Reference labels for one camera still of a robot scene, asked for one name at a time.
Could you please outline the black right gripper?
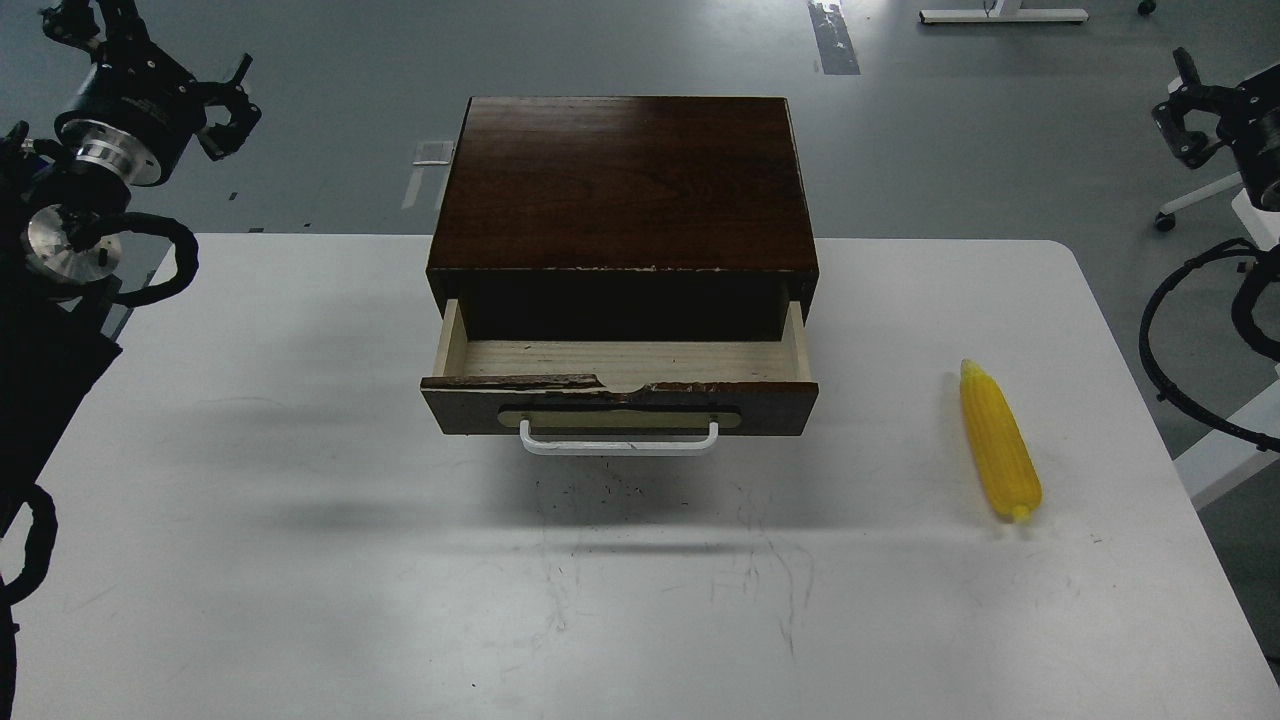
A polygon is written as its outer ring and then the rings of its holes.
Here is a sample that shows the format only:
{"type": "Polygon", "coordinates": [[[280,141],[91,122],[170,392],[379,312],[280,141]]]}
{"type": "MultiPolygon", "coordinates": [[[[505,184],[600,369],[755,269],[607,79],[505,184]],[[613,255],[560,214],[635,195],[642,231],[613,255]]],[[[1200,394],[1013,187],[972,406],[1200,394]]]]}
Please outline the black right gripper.
{"type": "Polygon", "coordinates": [[[1189,129],[1187,115],[1203,111],[1221,118],[1239,106],[1231,119],[1225,118],[1225,138],[1239,167],[1277,165],[1279,154],[1279,70],[1261,70],[1243,79],[1236,87],[1204,85],[1190,53],[1172,50],[1179,83],[1172,100],[1151,110],[1164,142],[1184,167],[1203,167],[1221,147],[1224,138],[1210,141],[1203,131],[1189,129]]]}

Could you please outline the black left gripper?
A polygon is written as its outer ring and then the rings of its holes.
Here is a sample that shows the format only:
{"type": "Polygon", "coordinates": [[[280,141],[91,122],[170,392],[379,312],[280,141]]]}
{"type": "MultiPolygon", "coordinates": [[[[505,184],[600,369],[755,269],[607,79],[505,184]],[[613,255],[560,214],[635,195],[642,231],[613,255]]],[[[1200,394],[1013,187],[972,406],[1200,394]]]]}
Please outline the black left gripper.
{"type": "Polygon", "coordinates": [[[160,163],[175,163],[195,137],[212,161],[238,152],[262,118],[244,88],[253,63],[243,54],[228,79],[200,81],[170,60],[151,58],[151,40],[134,1],[59,1],[40,12],[50,40],[95,63],[55,119],[64,145],[92,123],[137,138],[160,163]],[[227,111],[207,123],[204,108],[227,111]]]}

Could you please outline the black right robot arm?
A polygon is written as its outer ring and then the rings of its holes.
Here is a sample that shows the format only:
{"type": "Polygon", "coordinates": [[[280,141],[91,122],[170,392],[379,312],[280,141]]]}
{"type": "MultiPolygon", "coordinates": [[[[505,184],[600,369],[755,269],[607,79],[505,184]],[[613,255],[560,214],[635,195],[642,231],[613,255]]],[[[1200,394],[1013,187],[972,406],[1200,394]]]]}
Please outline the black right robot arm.
{"type": "Polygon", "coordinates": [[[1279,65],[1272,64],[1234,86],[1206,85],[1189,51],[1172,50],[1178,78],[1169,96],[1151,110],[1171,155],[1194,170],[1219,149],[1231,151],[1239,179],[1222,179],[1162,205],[1153,228],[1169,232],[1176,211],[1240,184],[1251,206],[1276,211],[1279,205],[1279,65]]]}

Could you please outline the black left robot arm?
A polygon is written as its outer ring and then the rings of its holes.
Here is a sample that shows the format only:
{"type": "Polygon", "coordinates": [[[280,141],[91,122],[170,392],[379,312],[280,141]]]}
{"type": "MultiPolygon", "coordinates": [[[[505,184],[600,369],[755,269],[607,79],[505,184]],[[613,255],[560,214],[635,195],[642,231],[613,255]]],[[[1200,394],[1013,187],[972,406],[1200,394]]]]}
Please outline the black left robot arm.
{"type": "Polygon", "coordinates": [[[1,589],[4,717],[17,696],[13,609],[44,584],[58,538],[38,478],[122,354],[108,316],[178,295],[198,270],[195,233],[132,211],[132,190],[168,182],[192,140],[214,161],[230,156],[262,115],[244,88],[251,55],[227,79],[197,79],[151,40],[133,1],[61,1],[41,18],[46,37],[88,56],[90,73],[52,137],[23,120],[3,136],[3,528],[31,514],[22,569],[1,589]]]}

